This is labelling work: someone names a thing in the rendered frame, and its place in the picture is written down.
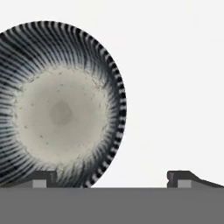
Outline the black and white striped bowl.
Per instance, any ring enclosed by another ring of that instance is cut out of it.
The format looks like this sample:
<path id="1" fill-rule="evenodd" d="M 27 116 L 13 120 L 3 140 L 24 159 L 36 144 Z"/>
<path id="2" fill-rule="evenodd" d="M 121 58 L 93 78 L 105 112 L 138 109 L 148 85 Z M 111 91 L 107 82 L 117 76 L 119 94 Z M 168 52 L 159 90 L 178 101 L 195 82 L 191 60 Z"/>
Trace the black and white striped bowl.
<path id="1" fill-rule="evenodd" d="M 125 129 L 120 71 L 93 36 L 55 21 L 0 33 L 0 187 L 56 171 L 55 187 L 91 187 Z"/>

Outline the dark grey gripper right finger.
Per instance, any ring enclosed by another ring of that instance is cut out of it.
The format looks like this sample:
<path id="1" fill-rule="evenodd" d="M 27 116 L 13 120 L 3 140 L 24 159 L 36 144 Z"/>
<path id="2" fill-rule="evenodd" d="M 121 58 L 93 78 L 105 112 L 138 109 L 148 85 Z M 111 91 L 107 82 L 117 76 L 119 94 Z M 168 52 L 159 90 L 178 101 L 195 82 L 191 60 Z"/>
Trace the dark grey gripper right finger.
<path id="1" fill-rule="evenodd" d="M 224 185 L 201 179 L 191 171 L 168 171 L 167 179 L 168 188 L 224 188 Z"/>

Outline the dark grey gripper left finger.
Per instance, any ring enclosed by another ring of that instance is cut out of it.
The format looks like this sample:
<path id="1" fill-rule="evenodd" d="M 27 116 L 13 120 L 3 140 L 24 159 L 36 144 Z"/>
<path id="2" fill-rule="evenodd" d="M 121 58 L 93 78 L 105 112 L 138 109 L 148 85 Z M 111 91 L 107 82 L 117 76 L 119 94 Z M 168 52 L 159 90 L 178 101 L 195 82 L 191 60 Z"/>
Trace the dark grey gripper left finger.
<path id="1" fill-rule="evenodd" d="M 35 171 L 25 178 L 4 184 L 6 187 L 24 187 L 24 188 L 51 188 L 56 186 L 56 171 Z"/>

